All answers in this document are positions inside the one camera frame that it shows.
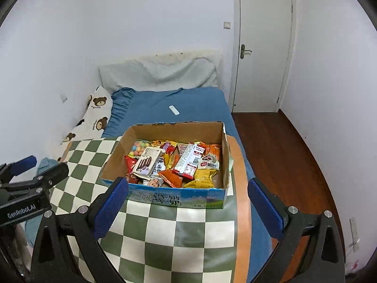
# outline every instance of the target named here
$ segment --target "blue bed sheet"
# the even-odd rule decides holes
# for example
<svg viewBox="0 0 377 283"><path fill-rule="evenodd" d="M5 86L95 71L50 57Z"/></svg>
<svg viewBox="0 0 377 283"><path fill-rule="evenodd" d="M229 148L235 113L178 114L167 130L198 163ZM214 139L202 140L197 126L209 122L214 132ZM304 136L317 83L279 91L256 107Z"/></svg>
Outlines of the blue bed sheet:
<svg viewBox="0 0 377 283"><path fill-rule="evenodd" d="M221 90L201 87L166 92L138 92L132 88L122 88L114 92L111 97L113 108L103 137L121 136L129 127L136 124L222 121L227 134L234 136L241 147L248 179L254 177ZM180 114L175 116L169 109L170 105L174 105ZM248 282L258 273L271 254L271 238L252 204L251 221Z"/></svg>

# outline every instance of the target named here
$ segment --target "checkered mat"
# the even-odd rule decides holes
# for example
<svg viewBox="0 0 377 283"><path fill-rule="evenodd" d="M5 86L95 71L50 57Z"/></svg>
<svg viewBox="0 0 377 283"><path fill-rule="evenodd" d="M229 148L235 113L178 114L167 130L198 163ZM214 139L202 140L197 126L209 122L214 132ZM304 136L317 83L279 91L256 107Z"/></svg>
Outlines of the checkered mat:
<svg viewBox="0 0 377 283"><path fill-rule="evenodd" d="M65 158L69 177L51 189L50 202L57 215L90 205L106 191L98 176L120 138L72 142ZM69 237L69 242L84 278L94 282L75 238ZM229 182L224 209L126 200L99 242L126 282L233 282L237 242L233 182Z"/></svg>

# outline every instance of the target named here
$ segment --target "silver screw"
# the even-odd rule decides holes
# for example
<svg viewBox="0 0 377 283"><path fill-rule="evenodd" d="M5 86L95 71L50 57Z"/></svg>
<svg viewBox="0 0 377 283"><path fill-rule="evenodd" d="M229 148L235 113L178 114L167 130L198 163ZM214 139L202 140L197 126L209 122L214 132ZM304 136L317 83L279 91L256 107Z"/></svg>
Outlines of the silver screw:
<svg viewBox="0 0 377 283"><path fill-rule="evenodd" d="M45 211L45 217L50 218L52 216L52 211Z"/></svg>
<svg viewBox="0 0 377 283"><path fill-rule="evenodd" d="M78 208L78 212L80 214L85 214L88 211L88 207L86 205L82 205L81 207Z"/></svg>
<svg viewBox="0 0 377 283"><path fill-rule="evenodd" d="M324 214L327 218L331 218L332 217L332 213L330 211L324 211Z"/></svg>
<svg viewBox="0 0 377 283"><path fill-rule="evenodd" d="M290 213L292 213L292 214L297 214L299 210L298 210L297 207L295 207L295 206L290 206L290 207L288 208L288 211L289 211Z"/></svg>

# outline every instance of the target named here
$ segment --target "door frame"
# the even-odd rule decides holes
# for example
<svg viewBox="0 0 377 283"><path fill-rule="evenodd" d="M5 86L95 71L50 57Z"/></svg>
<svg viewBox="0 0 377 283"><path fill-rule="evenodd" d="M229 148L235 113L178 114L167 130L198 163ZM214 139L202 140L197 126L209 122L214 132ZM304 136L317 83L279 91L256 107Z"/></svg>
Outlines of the door frame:
<svg viewBox="0 0 377 283"><path fill-rule="evenodd" d="M280 89L279 100L276 104L276 112L279 110L282 100L285 95L285 91L288 85L288 74L291 67L291 60L293 55L293 49L295 44L295 31L296 31L296 0L292 0L292 24L291 24L291 36L288 48L287 65L285 67L282 86ZM236 94L236 82L238 72L239 61L239 46L240 46L240 27L241 27L241 2L240 0L234 0L234 41L233 41L233 59L232 59L232 75L230 80L230 93L229 93L229 108L233 111L234 98Z"/></svg>

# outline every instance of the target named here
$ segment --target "door handle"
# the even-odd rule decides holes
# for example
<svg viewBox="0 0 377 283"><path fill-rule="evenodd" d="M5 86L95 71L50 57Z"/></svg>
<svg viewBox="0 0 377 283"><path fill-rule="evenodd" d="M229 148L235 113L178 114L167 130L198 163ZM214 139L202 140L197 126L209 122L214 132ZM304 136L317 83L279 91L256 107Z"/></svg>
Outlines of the door handle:
<svg viewBox="0 0 377 283"><path fill-rule="evenodd" d="M244 56L245 56L245 52L252 52L251 50L245 50L245 45L244 44L242 44L241 45L241 54L240 54L240 59L243 59L244 58Z"/></svg>

